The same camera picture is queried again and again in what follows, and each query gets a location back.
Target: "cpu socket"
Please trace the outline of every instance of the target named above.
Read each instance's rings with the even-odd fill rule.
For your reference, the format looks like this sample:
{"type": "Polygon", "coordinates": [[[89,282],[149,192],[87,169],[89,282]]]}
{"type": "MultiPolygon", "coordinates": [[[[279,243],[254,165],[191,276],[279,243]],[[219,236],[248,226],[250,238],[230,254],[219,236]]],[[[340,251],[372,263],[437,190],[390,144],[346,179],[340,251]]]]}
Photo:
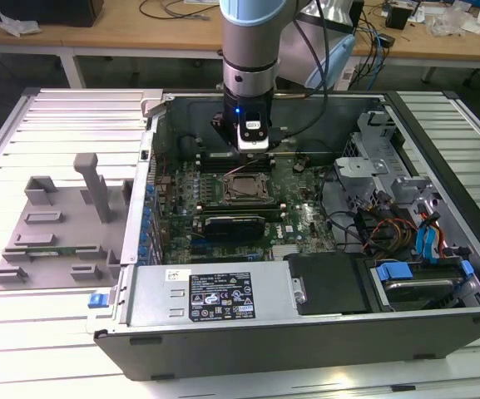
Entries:
{"type": "Polygon", "coordinates": [[[226,204],[271,202],[264,174],[228,175],[223,179],[223,201],[226,204]]]}

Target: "plastic bag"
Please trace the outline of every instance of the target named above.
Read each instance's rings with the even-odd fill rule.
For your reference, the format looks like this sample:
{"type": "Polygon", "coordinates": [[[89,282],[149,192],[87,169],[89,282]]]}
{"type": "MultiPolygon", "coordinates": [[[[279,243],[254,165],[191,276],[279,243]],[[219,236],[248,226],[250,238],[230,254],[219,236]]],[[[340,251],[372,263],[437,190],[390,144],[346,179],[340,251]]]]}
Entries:
{"type": "Polygon", "coordinates": [[[456,7],[449,7],[441,15],[427,17],[426,26],[433,36],[464,36],[462,25],[467,21],[469,14],[456,7]]]}
{"type": "Polygon", "coordinates": [[[30,35],[31,33],[39,33],[42,31],[36,21],[18,21],[16,19],[5,17],[1,13],[0,18],[0,28],[15,37],[30,35]]]}

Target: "floor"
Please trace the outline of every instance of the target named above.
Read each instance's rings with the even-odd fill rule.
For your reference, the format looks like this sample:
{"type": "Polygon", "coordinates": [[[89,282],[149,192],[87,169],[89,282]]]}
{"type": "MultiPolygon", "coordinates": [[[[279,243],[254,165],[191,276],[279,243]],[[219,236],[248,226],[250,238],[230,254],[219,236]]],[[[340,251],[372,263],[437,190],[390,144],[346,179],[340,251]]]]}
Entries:
{"type": "MultiPolygon", "coordinates": [[[[23,87],[67,87],[64,72],[52,56],[0,56],[0,127],[17,101],[23,87]]],[[[221,81],[219,61],[195,62],[175,59],[81,57],[82,72],[90,88],[166,87],[215,88],[221,81]]],[[[386,66],[374,84],[374,90],[455,91],[480,118],[480,72],[470,86],[463,82],[468,69],[437,69],[430,83],[421,82],[423,68],[386,66]]],[[[367,81],[356,89],[364,90],[367,81]]]]}

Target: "warning label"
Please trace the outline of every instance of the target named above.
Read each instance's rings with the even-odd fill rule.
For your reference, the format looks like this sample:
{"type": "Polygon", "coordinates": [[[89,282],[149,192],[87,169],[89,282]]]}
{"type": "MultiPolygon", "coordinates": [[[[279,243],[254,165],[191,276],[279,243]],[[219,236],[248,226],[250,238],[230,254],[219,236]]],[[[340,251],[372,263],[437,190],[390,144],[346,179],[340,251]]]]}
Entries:
{"type": "Polygon", "coordinates": [[[189,314],[192,322],[255,318],[250,273],[192,274],[189,314]]]}

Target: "motherboard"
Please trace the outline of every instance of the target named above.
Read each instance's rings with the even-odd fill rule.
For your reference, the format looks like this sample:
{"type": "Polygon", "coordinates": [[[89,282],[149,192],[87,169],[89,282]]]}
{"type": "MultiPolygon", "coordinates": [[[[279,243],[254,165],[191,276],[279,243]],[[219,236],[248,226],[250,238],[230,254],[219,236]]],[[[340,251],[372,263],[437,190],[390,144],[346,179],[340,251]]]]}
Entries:
{"type": "Polygon", "coordinates": [[[282,260],[334,250],[319,204],[324,168],[297,170],[294,155],[255,162],[227,171],[159,158],[148,185],[153,218],[151,233],[142,233],[140,263],[282,260]]]}

